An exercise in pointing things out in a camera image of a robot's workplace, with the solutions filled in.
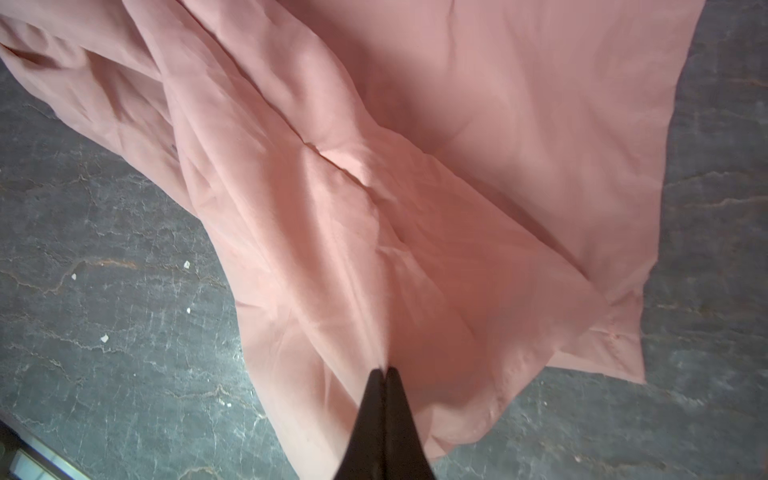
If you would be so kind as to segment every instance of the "pink cloth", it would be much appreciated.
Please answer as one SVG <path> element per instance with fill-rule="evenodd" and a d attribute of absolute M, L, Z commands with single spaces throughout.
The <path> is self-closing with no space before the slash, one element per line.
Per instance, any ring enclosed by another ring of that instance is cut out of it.
<path fill-rule="evenodd" d="M 280 442 L 329 478 L 376 367 L 433 458 L 547 364 L 643 381 L 702 3 L 1 0 L 0 56 L 200 218 Z"/>

